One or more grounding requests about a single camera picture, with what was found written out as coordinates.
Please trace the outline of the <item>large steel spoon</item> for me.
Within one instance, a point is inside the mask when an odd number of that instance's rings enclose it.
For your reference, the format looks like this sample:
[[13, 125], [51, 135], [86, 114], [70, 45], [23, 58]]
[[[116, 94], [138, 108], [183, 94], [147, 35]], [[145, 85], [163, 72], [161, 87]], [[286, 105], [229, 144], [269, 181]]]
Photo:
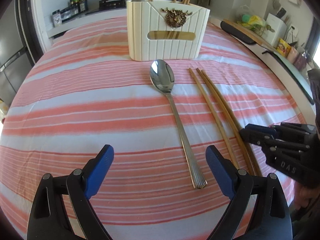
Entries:
[[172, 109], [187, 161], [192, 185], [195, 189], [203, 189], [207, 185], [207, 181], [197, 163], [195, 155], [192, 152], [189, 140], [171, 94], [175, 84], [174, 73], [171, 67], [164, 60], [155, 60], [150, 67], [150, 79], [154, 87], [167, 98]]

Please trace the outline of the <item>purple glass bottle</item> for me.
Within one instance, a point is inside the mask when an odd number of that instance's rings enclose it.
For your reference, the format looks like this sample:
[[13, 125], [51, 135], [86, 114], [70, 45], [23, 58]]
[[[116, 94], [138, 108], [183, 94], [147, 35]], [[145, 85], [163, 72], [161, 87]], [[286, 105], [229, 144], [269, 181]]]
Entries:
[[303, 53], [300, 53], [297, 56], [293, 65], [296, 67], [298, 71], [301, 71], [306, 67], [307, 59], [308, 59], [308, 52], [304, 51]]

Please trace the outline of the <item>pink striped tablecloth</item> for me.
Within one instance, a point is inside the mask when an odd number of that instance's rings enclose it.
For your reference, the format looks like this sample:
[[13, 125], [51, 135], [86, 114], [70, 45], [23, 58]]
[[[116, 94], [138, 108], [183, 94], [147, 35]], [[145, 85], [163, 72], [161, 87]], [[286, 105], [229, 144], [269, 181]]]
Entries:
[[91, 204], [114, 239], [206, 239], [228, 205], [205, 159], [227, 147], [190, 70], [204, 70], [241, 125], [310, 123], [313, 109], [233, 37], [209, 24], [199, 57], [169, 62], [172, 91], [207, 180], [193, 188], [167, 98], [150, 80], [150, 62], [129, 57], [118, 17], [68, 31], [32, 68], [1, 134], [1, 209], [21, 237], [41, 177], [70, 174], [104, 145], [113, 164]]

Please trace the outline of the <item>pink cup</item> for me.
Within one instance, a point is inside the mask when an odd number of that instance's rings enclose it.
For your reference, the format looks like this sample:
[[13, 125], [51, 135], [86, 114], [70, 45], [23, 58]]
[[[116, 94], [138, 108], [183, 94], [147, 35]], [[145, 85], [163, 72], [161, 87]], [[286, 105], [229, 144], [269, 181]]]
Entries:
[[289, 53], [287, 55], [287, 60], [290, 63], [294, 64], [294, 62], [295, 62], [296, 58], [298, 57], [298, 55], [299, 55], [298, 50], [295, 47], [291, 47], [291, 49], [290, 49], [290, 51], [289, 51]]

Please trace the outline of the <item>wooden cutting board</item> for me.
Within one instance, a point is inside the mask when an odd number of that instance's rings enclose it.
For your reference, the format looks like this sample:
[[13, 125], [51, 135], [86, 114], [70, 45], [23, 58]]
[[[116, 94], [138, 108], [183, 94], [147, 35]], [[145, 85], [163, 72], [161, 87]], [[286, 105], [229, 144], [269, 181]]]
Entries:
[[220, 27], [226, 33], [236, 37], [240, 41], [244, 42], [247, 45], [258, 44], [259, 46], [268, 49], [270, 51], [276, 52], [276, 49], [267, 43], [263, 38], [261, 38], [258, 34], [253, 31], [246, 29], [245, 27], [231, 22], [229, 20], [223, 20], [220, 23]]

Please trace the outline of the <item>white knife block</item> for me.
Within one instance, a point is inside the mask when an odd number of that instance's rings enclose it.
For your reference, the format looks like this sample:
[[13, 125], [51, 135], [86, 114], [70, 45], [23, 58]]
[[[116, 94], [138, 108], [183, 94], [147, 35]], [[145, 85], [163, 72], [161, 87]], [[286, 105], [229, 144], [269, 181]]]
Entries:
[[268, 14], [266, 19], [266, 29], [263, 38], [274, 48], [277, 47], [279, 40], [284, 37], [287, 25], [280, 18]]

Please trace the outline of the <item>yellow green plastic bag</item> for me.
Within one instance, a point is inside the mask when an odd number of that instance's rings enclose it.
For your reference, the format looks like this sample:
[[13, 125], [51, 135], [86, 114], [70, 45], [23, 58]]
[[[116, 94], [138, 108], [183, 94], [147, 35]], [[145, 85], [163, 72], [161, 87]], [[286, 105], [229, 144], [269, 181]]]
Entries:
[[237, 24], [255, 32], [259, 36], [268, 32], [275, 32], [263, 18], [256, 15], [247, 5], [242, 5], [237, 9], [235, 18]]

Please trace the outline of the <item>grey double door refrigerator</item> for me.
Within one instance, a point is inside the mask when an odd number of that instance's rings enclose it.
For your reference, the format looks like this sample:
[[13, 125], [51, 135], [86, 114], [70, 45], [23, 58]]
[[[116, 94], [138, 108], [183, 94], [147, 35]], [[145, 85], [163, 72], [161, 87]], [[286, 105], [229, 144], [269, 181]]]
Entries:
[[34, 66], [23, 36], [18, 0], [12, 0], [1, 18], [1, 100], [10, 106]]

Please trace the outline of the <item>dark glass jug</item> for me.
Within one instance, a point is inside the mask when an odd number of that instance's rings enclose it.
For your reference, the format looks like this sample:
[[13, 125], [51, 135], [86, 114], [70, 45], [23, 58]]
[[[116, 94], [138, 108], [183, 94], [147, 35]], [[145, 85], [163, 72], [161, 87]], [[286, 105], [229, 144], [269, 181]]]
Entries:
[[208, 8], [210, 6], [211, 0], [197, 0], [197, 5], [201, 7]]

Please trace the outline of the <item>cream utensil holder box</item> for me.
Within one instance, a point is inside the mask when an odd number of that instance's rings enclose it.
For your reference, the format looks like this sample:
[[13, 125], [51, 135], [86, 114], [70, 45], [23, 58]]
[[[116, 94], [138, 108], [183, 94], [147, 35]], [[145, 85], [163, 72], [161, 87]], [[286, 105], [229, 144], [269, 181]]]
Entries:
[[128, 0], [126, 11], [132, 60], [186, 60], [198, 57], [209, 9], [170, 0]]

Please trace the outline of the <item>white spice jar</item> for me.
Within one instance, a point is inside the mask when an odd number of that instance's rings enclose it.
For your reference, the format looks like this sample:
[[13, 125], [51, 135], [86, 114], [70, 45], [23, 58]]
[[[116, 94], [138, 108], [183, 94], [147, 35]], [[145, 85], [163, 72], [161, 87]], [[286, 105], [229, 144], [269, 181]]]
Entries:
[[54, 27], [58, 27], [62, 24], [60, 10], [56, 10], [56, 11], [52, 12], [52, 21], [53, 21]]

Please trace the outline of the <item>black gas cooktop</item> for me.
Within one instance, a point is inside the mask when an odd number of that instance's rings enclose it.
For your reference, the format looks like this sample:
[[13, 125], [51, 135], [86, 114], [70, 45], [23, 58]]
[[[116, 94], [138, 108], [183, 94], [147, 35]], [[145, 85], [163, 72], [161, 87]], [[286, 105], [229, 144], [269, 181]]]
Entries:
[[104, 12], [114, 9], [123, 9], [126, 8], [126, 0], [100, 0], [99, 1], [99, 8], [91, 10], [85, 15], [95, 14], [97, 12]]

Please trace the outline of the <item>condiment bottles and rack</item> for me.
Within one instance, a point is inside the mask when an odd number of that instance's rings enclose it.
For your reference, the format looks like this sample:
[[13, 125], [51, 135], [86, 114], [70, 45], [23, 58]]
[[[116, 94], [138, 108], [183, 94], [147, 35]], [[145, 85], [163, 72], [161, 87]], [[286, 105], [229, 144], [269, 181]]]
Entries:
[[69, 6], [60, 11], [62, 23], [88, 11], [88, 0], [69, 0]]

